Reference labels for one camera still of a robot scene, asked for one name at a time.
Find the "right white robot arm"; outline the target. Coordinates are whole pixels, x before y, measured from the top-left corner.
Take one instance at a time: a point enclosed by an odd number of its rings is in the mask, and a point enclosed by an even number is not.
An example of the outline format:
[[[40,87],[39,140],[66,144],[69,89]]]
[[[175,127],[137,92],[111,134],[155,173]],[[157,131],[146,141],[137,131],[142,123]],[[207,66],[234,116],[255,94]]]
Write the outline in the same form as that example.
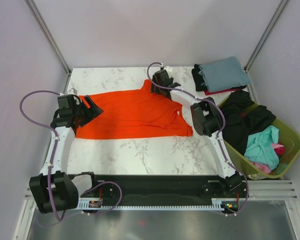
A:
[[[222,135],[226,120],[213,98],[195,97],[174,82],[165,69],[153,74],[150,91],[190,110],[194,130],[205,137],[215,161],[217,176],[220,177],[219,191],[225,197],[232,196],[242,185],[242,178],[227,151]]]

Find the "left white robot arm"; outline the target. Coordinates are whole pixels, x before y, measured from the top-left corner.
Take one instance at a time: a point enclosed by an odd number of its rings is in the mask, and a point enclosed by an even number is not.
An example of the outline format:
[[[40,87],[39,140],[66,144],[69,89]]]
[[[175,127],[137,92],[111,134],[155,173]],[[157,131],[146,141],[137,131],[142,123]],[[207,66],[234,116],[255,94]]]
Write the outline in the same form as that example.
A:
[[[60,95],[58,109],[49,125],[51,140],[45,163],[39,175],[29,180],[29,188],[42,214],[75,209],[82,194],[96,196],[98,182],[92,180],[92,172],[69,176],[67,173],[70,149],[79,128],[87,125],[103,113],[86,95]]]

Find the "orange t shirt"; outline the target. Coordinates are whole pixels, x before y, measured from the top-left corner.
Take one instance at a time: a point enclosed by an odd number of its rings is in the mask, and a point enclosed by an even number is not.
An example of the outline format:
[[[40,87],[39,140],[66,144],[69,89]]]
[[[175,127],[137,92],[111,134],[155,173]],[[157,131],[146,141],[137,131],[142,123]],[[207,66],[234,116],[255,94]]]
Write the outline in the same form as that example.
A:
[[[151,92],[146,79],[140,89],[112,91],[90,96],[103,110],[76,131],[76,138],[88,140],[191,137],[192,127],[182,115],[182,105]]]

